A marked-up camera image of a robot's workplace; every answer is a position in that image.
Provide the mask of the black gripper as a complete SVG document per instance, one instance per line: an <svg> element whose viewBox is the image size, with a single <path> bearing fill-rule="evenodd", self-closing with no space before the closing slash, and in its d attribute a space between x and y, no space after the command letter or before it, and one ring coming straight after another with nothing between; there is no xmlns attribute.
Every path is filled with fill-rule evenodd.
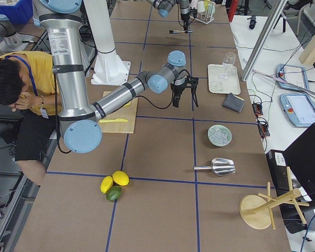
<svg viewBox="0 0 315 252"><path fill-rule="evenodd" d="M175 80L171 84L171 89L173 93L173 107L179 107L180 104L180 96L182 95L182 92L186 88L186 81L185 80Z"/></svg>
<svg viewBox="0 0 315 252"><path fill-rule="evenodd" d="M183 21L184 30L188 30L188 24L187 23L189 22L189 19L190 19L189 12L181 13L181 20Z"/></svg>

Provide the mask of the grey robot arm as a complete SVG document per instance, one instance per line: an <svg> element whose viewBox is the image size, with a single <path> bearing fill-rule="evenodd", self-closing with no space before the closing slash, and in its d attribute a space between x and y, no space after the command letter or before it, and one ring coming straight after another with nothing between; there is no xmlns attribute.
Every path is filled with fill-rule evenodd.
<svg viewBox="0 0 315 252"><path fill-rule="evenodd" d="M83 66L79 28L80 8L85 7L97 49L95 78L116 89L99 101L90 103ZM158 71L144 71L128 79L130 63L116 52L106 1L34 1L34 19L47 30L52 71L61 95L60 130L66 147L76 153L94 150L101 142L98 121L122 108L145 89L163 92L170 84L185 81L185 54L169 53L167 63Z"/></svg>
<svg viewBox="0 0 315 252"><path fill-rule="evenodd" d="M181 20L183 27L180 31L171 30L170 33L191 33L190 29L190 15L192 11L196 11L196 9L192 9L190 6L190 2L188 0L185 1L177 1L177 0L147 0L147 2L158 11L158 14L161 17L167 17L170 11L173 9L175 5L178 5L179 11L181 14Z"/></svg>

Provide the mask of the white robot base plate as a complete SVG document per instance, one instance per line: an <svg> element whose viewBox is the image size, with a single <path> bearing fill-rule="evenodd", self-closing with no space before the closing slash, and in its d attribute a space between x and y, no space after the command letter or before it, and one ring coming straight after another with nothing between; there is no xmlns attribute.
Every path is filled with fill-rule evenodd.
<svg viewBox="0 0 315 252"><path fill-rule="evenodd" d="M97 54L92 85L120 86L127 82L131 67L130 61L123 61L115 51Z"/></svg>

